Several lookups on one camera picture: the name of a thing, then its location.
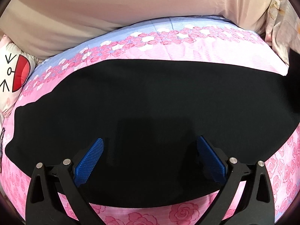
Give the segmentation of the beige curtain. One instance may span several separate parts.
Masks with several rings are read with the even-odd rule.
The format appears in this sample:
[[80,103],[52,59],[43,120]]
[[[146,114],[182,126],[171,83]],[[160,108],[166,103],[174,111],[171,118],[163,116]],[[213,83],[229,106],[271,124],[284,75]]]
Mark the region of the beige curtain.
[[46,59],[136,22],[175,16],[220,15],[261,32],[272,0],[11,0],[1,34],[22,51]]

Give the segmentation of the black pants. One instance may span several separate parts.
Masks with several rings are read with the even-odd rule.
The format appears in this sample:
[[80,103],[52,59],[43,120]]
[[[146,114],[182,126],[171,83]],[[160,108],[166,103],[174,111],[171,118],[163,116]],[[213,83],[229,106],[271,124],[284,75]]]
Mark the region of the black pants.
[[288,74],[195,61],[112,59],[79,69],[18,107],[6,156],[26,175],[97,139],[104,152],[79,192],[90,203],[159,207],[219,186],[197,139],[253,164],[299,124],[299,65]]

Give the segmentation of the floral fabric at right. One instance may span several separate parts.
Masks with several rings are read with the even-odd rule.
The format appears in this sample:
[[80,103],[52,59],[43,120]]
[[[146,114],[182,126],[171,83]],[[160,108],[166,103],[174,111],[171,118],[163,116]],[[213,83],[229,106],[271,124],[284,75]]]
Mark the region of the floral fabric at right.
[[290,50],[299,53],[299,17],[289,0],[271,0],[265,41],[287,65]]

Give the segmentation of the white cartoon cat pillow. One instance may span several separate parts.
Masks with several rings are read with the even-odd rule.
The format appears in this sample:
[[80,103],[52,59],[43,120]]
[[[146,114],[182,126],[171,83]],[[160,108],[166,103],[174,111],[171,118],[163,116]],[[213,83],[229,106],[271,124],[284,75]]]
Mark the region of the white cartoon cat pillow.
[[13,41],[3,35],[0,57],[1,114],[9,116],[22,88],[39,60],[23,52]]

